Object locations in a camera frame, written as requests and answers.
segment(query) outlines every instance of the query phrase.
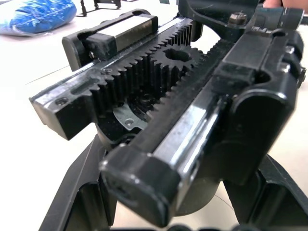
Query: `screw hole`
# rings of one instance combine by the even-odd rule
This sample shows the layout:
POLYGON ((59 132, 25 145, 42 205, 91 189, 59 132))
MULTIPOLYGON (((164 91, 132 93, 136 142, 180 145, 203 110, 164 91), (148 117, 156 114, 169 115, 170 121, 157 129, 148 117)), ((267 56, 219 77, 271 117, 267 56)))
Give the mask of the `screw hole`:
POLYGON ((56 103, 56 105, 58 105, 58 106, 62 106, 62 105, 64 105, 64 104, 66 104, 68 102, 68 99, 67 98, 60 98, 60 99, 57 99, 56 101, 55 101, 55 103, 56 103))
POLYGON ((134 123, 134 120, 133 120, 133 119, 127 119, 127 120, 125 120, 125 124, 126 124, 127 126, 131 126, 133 123, 134 123))
POLYGON ((257 75, 257 77, 255 78, 255 84, 259 84, 259 83, 267 83, 270 81, 270 76, 265 74, 265 73, 259 73, 259 75, 257 75))
POLYGON ((117 197, 120 199, 121 202, 124 202, 125 204, 129 206, 136 206, 138 204, 137 201, 135 201, 134 197, 131 193, 129 193, 128 189, 121 183, 117 183, 115 180, 112 179, 106 179, 107 184, 109 184, 109 187, 112 191, 117 195, 117 197))
POLYGON ((110 75, 111 72, 112 72, 112 70, 110 70, 110 69, 104 69, 104 70, 101 71, 101 74, 103 76, 106 76, 106 75, 110 75))
POLYGON ((176 51, 175 49, 165 50, 164 53, 166 57, 171 60, 187 62, 192 59, 188 53, 184 51, 176 51))

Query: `table surface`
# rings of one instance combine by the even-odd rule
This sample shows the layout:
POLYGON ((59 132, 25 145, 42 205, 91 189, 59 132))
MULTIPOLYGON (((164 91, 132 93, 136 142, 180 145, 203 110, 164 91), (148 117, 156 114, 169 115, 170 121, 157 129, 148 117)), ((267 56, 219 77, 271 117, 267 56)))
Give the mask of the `table surface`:
MULTIPOLYGON (((167 22, 177 12, 176 6, 159 5, 155 1, 124 2, 121 10, 99 10, 90 13, 87 18, 75 18, 72 23, 49 35, 34 38, 0 37, 0 133, 3 137, 0 211, 4 214, 0 230, 38 230, 67 169, 96 134, 94 125, 90 125, 71 141, 66 141, 42 125, 28 101, 28 97, 70 74, 61 38, 135 8, 144 8, 158 15, 160 23, 167 22)), ((301 26, 299 31, 304 41, 308 41, 308 27, 301 26)), ((192 46, 207 52, 217 41, 218 36, 205 27, 202 38, 192 46)), ((308 66, 307 51, 302 65, 308 66)), ((270 155, 290 173, 306 195, 307 102, 306 82, 299 91, 295 113, 270 151, 270 155)), ((116 227, 150 227, 150 224, 122 205, 117 207, 115 220, 116 227)), ((185 223, 193 229, 230 229, 237 221, 221 185, 206 207, 192 215, 175 218, 172 223, 185 223)))

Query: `black plastic part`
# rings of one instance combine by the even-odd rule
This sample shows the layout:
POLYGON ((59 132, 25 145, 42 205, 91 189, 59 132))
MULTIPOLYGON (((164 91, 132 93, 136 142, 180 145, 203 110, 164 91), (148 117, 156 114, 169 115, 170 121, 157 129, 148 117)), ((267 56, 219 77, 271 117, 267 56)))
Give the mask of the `black plastic part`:
POLYGON ((181 178, 168 164, 120 145, 103 160, 100 170, 109 192, 150 223, 165 227, 175 216, 181 178))
POLYGON ((117 10, 121 8, 121 0, 93 0, 95 9, 92 11, 87 11, 84 0, 80 1, 81 4, 81 9, 82 9, 82 14, 76 15, 76 17, 87 17, 88 13, 94 12, 97 10, 117 10), (112 9, 112 8, 100 8, 98 3, 104 3, 104 4, 114 4, 117 8, 112 9))
MULTIPOLYGON (((247 75, 254 76, 253 85, 249 86, 251 82, 248 79, 239 82, 240 74, 252 73, 243 67, 229 68, 225 72, 217 69, 220 78, 229 82, 225 85, 225 92, 232 93, 234 88, 246 87, 234 96, 230 111, 219 124, 221 129, 210 138, 209 143, 213 142, 213 146, 209 145, 205 151, 202 167, 205 176, 244 184, 255 172, 294 110, 299 75, 293 75, 292 71, 284 73, 280 70, 280 64, 286 56, 287 45, 294 46, 296 50, 290 64, 293 65, 295 60, 299 62, 303 42, 299 40, 297 32, 285 33, 287 36, 273 38, 256 74, 247 75)), ((238 53, 238 57, 250 55, 254 54, 238 53)), ((217 84, 213 90, 220 92, 221 86, 217 84)))
POLYGON ((92 59, 89 56, 89 50, 86 49, 86 47, 83 44, 83 41, 90 35, 95 34, 97 31, 100 31, 104 28, 107 28, 113 24, 116 24, 120 21, 123 21, 127 18, 133 17, 134 15, 139 14, 149 14, 148 11, 143 9, 135 9, 133 11, 127 12, 118 18, 105 21, 101 23, 100 25, 93 27, 91 29, 83 29, 80 30, 74 34, 68 35, 63 37, 62 39, 62 45, 67 57, 67 60, 69 62, 69 65, 72 69, 72 71, 76 71, 80 69, 81 67, 87 65, 92 61, 92 59))
MULTIPOLYGON (((158 18, 157 16, 152 16, 144 13, 133 13, 138 15, 138 17, 145 17, 151 20, 151 34, 155 33, 158 29, 158 18)), ((127 31, 126 39, 130 41, 131 45, 134 41, 138 41, 143 38, 142 26, 139 30, 139 33, 127 31)), ((103 33, 95 33, 89 35, 86 39, 83 38, 83 44, 89 52, 92 52, 94 57, 98 58, 101 61, 106 61, 114 57, 120 51, 116 44, 116 37, 105 35, 103 33)))
POLYGON ((308 16, 304 16, 301 25, 308 25, 308 16))
POLYGON ((110 35, 95 33, 85 39, 84 45, 87 50, 93 52, 100 60, 108 60, 117 54, 116 38, 110 35))
POLYGON ((223 62, 258 70, 271 43, 272 38, 244 34, 224 58, 223 62))
POLYGON ((236 42, 245 32, 246 25, 230 25, 233 13, 243 12, 249 22, 256 10, 258 0, 180 0, 179 13, 213 29, 222 39, 236 42))
POLYGON ((278 28, 296 30, 303 16, 302 9, 295 8, 263 8, 258 7, 254 26, 275 30, 278 28))
POLYGON ((162 33, 145 37, 108 61, 94 61, 96 65, 32 97, 43 124, 69 140, 91 122, 100 123, 113 107, 150 82, 152 52, 168 44, 190 44, 191 22, 182 18, 162 33))
POLYGON ((202 36, 203 24, 201 24, 197 21, 193 21, 192 25, 193 26, 192 26, 191 42, 196 42, 202 36))
POLYGON ((39 231, 106 230, 114 222, 116 199, 99 171, 105 155, 98 136, 68 169, 39 231))
POLYGON ((177 209, 176 216, 192 214, 206 206, 213 199, 219 183, 218 179, 208 178, 199 171, 177 209))
POLYGON ((211 73, 232 46, 233 43, 220 40, 208 56, 204 57, 205 60, 201 61, 191 74, 188 73, 190 76, 185 79, 184 84, 178 84, 174 90, 174 97, 155 115, 148 127, 131 142, 131 145, 146 153, 152 153, 210 80, 211 73))
POLYGON ((269 155, 243 186, 228 181, 224 184, 240 224, 257 228, 277 226, 281 230, 283 227, 308 226, 308 198, 269 155))

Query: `gear teeth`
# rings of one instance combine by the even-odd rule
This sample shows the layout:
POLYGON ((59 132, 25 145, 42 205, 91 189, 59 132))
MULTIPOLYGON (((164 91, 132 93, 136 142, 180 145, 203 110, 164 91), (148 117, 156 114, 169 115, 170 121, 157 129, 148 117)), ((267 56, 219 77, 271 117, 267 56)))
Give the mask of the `gear teeth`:
MULTIPOLYGON (((113 64, 116 68, 111 72, 107 69, 91 69, 87 75, 98 79, 99 82, 89 87, 82 95, 94 105, 97 117, 103 117, 114 105, 123 102, 128 95, 139 90, 141 86, 152 86, 158 98, 165 95, 170 97, 173 86, 180 80, 180 76, 190 69, 190 66, 179 69, 173 63, 162 63, 160 59, 153 59, 153 57, 165 47, 174 44, 188 46, 191 30, 192 25, 186 25, 158 42, 154 47, 134 51, 130 57, 113 64)), ((161 105, 156 104, 154 112, 159 108, 161 105)))
POLYGON ((198 64, 201 56, 202 52, 199 50, 184 45, 167 45, 151 54, 153 70, 150 83, 154 87, 155 96, 164 97, 166 92, 171 91, 171 87, 178 84, 181 77, 198 64))
POLYGON ((161 106, 155 106, 155 111, 148 112, 149 118, 158 119, 168 116, 170 113, 170 105, 178 105, 180 102, 186 101, 188 106, 190 99, 191 102, 210 80, 211 71, 220 63, 229 50, 233 47, 234 43, 226 40, 220 40, 207 54, 200 54, 200 60, 196 68, 189 69, 181 80, 171 87, 170 92, 166 92, 166 96, 160 99, 161 106))

